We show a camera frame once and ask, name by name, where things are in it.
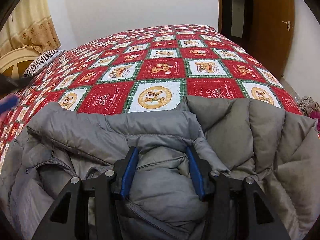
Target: red checkered blanket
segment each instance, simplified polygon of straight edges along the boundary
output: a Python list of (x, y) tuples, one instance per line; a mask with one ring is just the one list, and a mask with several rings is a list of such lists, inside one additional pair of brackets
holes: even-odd
[(0, 132), (0, 168), (9, 143), (51, 101), (79, 113), (119, 114), (170, 110), (187, 94), (250, 97), (300, 113), (269, 71), (212, 27), (130, 30), (65, 52), (18, 93)]

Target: blue gripper pad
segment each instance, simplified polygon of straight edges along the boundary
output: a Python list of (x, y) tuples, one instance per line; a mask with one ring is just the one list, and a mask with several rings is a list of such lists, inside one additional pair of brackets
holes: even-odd
[(3, 100), (0, 103), (0, 114), (4, 113), (5, 111), (10, 110), (13, 108), (17, 103), (18, 103), (18, 97), (16, 95), (14, 96), (9, 96), (5, 100)]
[(189, 159), (189, 172), (193, 187), (195, 188), (195, 192), (199, 196), (200, 200), (203, 200), (205, 197), (203, 178), (196, 163), (195, 157), (193, 156), (193, 153), (189, 147), (186, 149), (186, 155)]
[(125, 172), (122, 176), (121, 191), (120, 191), (121, 199), (125, 199), (130, 192), (130, 188), (131, 188), (134, 174), (136, 172), (138, 160), (139, 160), (139, 152), (138, 152), (138, 149), (135, 147), (131, 154), (131, 157), (129, 159)]

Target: metal screw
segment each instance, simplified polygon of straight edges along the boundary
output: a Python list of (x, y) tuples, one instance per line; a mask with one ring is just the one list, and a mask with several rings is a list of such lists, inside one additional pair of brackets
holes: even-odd
[(108, 171), (106, 171), (104, 174), (105, 174), (107, 177), (112, 177), (112, 176), (115, 174), (115, 172), (114, 172), (113, 170), (108, 170)]
[(249, 184), (253, 184), (253, 183), (254, 183), (254, 179), (251, 178), (251, 177), (245, 178), (245, 181), (246, 181), (247, 183), (249, 183)]
[(219, 171), (216, 171), (216, 170), (212, 170), (210, 171), (210, 174), (214, 177), (218, 177), (220, 175), (220, 172)]
[(72, 184), (76, 184), (76, 183), (79, 182), (79, 178), (78, 178), (78, 177), (73, 177), (73, 178), (70, 180), (70, 182), (71, 182)]

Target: floral curtain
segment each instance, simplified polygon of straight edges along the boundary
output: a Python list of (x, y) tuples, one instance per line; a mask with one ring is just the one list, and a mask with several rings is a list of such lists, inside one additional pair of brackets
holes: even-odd
[(0, 31), (0, 57), (22, 47), (43, 53), (60, 46), (47, 0), (21, 0)]

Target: gray jacket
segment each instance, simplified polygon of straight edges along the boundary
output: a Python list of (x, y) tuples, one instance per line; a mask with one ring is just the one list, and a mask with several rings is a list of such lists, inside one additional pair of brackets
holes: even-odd
[(77, 114), (49, 103), (11, 143), (0, 198), (11, 224), (29, 240), (73, 176), (96, 177), (136, 146), (140, 155), (130, 195), (117, 204), (124, 239), (199, 239), (207, 204), (196, 195), (188, 171), (185, 149), (194, 145), (213, 169), (235, 179), (255, 178), (291, 239), (298, 240), (320, 213), (315, 125), (249, 98), (187, 96), (171, 111), (113, 116)]

